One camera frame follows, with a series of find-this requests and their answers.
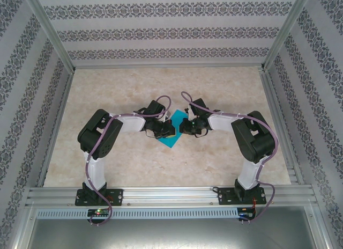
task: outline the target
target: enclosure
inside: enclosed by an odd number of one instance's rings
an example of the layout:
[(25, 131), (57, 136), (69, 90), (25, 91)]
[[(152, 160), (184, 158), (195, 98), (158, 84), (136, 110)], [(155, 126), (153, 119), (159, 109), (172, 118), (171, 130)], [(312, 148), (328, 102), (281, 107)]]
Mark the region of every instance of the enclosure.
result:
[[(342, 11), (343, 0), (1, 0), (0, 248), (343, 248)], [(233, 133), (169, 148), (136, 132), (106, 157), (121, 206), (90, 226), (98, 207), (75, 205), (83, 126), (164, 94), (184, 111), (182, 91), (259, 111), (276, 131), (260, 178), (275, 185), (274, 198), (262, 186), (268, 210), (241, 225), (252, 205), (213, 192), (242, 171)]]

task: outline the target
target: gray floor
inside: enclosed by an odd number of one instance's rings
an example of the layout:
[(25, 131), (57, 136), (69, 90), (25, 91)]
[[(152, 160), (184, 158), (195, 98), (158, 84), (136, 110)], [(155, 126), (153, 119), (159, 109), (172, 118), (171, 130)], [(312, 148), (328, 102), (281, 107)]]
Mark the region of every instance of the gray floor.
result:
[(270, 208), (251, 225), (236, 219), (37, 220), (31, 249), (61, 248), (315, 248), (301, 208)]

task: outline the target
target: black bracket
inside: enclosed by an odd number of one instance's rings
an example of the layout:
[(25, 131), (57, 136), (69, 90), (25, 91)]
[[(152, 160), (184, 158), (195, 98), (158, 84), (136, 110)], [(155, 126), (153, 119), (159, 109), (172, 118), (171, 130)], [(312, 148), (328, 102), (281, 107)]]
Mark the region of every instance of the black bracket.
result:
[(213, 187), (218, 195), (219, 205), (266, 204), (266, 196), (262, 187), (257, 187), (254, 193), (248, 193), (242, 200), (238, 198), (234, 187)]
[[(83, 182), (82, 189), (76, 193), (75, 206), (107, 206), (107, 203)], [(112, 206), (121, 206), (123, 202), (123, 189), (107, 189), (106, 184), (99, 192)]]

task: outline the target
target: marble floor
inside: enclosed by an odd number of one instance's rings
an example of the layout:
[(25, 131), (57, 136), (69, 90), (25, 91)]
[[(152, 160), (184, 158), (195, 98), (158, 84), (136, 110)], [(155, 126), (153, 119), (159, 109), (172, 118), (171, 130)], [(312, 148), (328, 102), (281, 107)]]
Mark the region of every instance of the marble floor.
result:
[[(187, 107), (181, 91), (202, 98), (210, 109), (242, 114), (258, 110), (275, 130), (255, 67), (76, 70), (44, 186), (81, 186), (85, 162), (77, 135), (97, 109), (131, 113), (167, 94), (173, 114)], [(106, 160), (108, 186), (212, 186), (233, 185), (243, 156), (231, 133), (182, 135), (170, 149), (138, 132), (119, 134)], [(260, 179), (290, 184), (280, 148)]]

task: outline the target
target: patterned wallpaper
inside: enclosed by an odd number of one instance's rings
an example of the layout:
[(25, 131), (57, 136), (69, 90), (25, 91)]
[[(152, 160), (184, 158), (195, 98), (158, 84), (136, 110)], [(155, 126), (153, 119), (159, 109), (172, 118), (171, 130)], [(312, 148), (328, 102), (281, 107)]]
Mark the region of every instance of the patterned wallpaper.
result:
[(0, 0), (0, 248), (41, 174), (70, 75), (25, 0)]
[(269, 73), (305, 181), (343, 248), (343, 0), (308, 0)]
[(77, 67), (262, 63), (295, 0), (40, 0)]

